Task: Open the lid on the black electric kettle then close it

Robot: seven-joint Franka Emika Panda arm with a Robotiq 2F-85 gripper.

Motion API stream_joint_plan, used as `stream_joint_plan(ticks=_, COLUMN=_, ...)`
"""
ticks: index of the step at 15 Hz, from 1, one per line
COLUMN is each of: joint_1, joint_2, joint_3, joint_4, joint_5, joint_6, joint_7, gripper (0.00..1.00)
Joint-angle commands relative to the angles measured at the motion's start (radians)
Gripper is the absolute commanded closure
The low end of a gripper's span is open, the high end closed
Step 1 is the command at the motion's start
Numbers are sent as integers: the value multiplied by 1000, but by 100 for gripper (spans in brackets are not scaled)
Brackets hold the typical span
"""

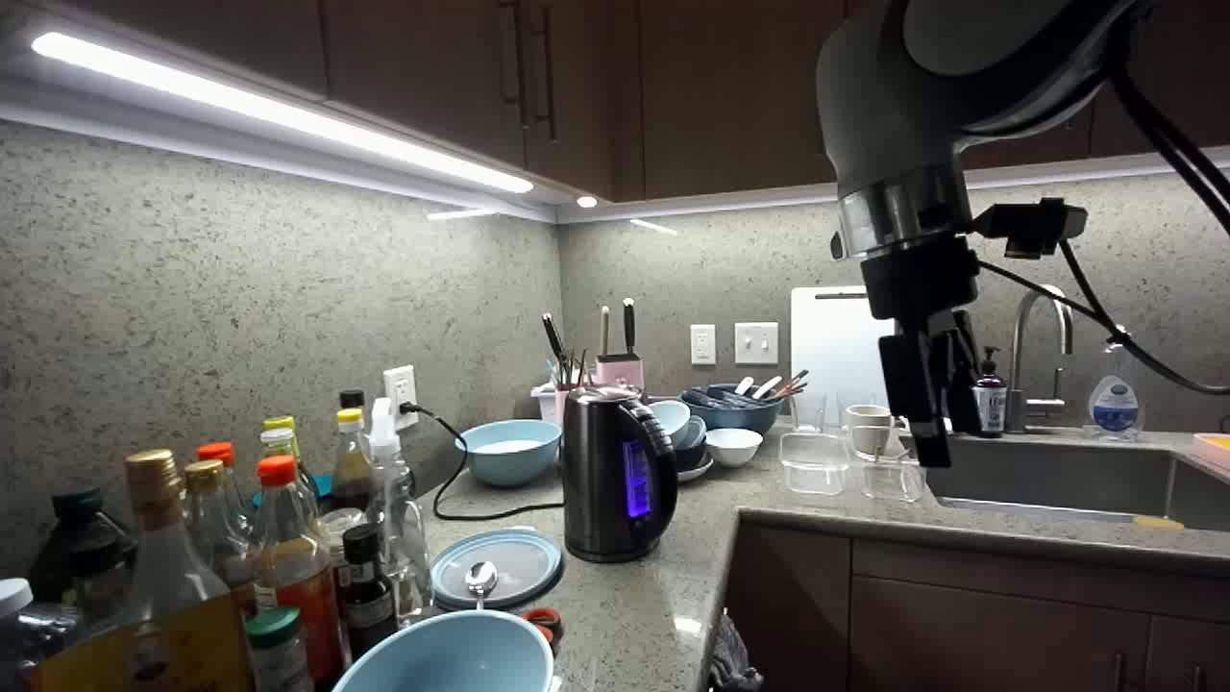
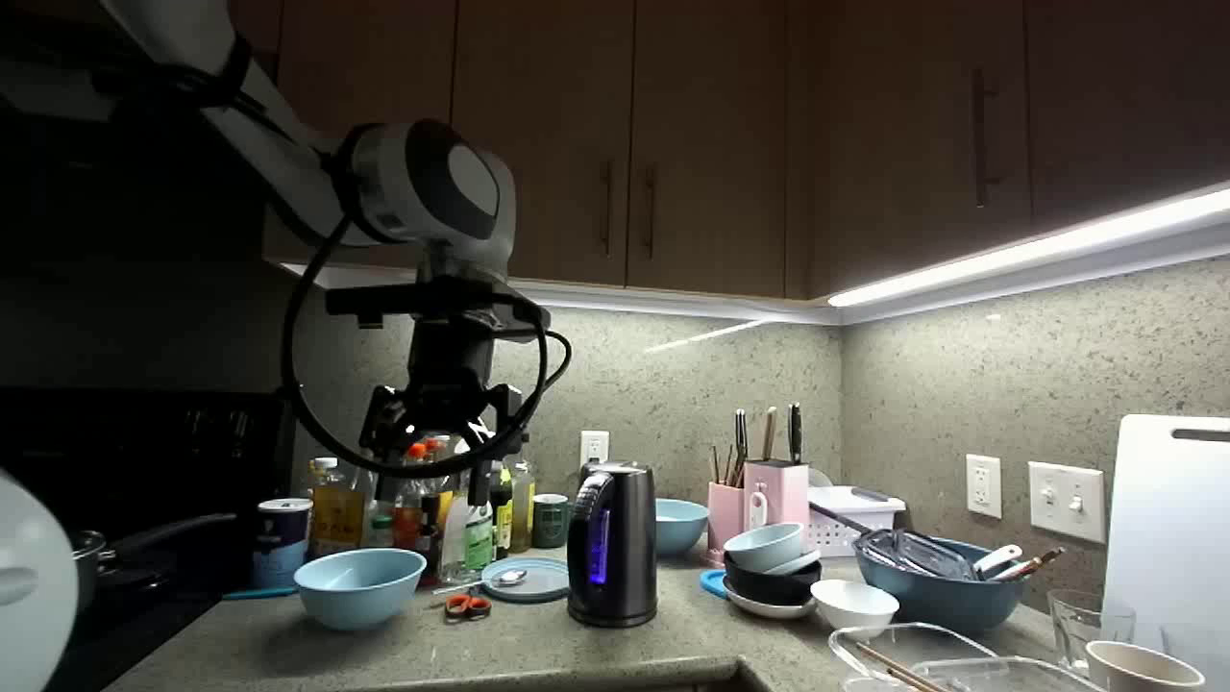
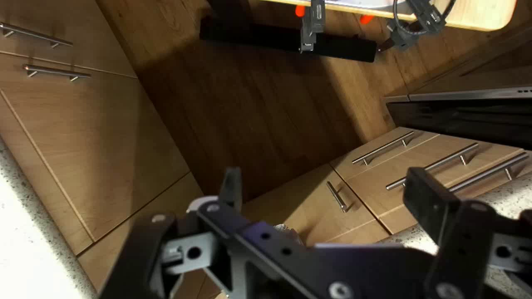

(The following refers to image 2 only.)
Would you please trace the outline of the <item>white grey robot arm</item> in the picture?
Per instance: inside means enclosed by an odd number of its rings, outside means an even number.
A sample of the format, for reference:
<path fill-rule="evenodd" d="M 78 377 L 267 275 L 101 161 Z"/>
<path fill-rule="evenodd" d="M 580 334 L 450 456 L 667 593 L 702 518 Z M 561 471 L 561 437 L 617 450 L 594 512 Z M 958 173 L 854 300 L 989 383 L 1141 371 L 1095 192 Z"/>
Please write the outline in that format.
<path fill-rule="evenodd" d="M 506 283 L 514 178 L 438 118 L 313 134 L 252 56 L 227 0 L 2 0 L 2 104 L 81 99 L 117 110 L 157 99 L 229 145 L 286 228 L 318 252 L 385 243 L 416 252 L 406 283 L 339 289 L 366 328 L 416 323 L 406 380 L 367 397 L 357 441 L 335 452 L 400 471 L 403 452 L 454 434 L 438 471 L 514 452 L 539 407 L 488 377 L 500 337 L 549 337 L 549 316 Z"/>

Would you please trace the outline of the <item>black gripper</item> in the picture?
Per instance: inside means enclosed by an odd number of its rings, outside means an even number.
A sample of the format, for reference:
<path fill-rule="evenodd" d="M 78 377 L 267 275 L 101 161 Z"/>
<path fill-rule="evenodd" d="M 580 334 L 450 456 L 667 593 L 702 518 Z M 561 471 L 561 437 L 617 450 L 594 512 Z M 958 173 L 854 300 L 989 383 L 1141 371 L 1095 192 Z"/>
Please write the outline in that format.
<path fill-rule="evenodd" d="M 326 310 L 359 328 L 411 318 L 406 383 L 381 383 L 357 434 L 367 460 L 400 464 L 427 434 L 458 434 L 458 464 L 497 460 L 526 441 L 539 397 L 488 380 L 500 337 L 539 334 L 539 304 L 523 291 L 488 282 L 331 289 Z"/>

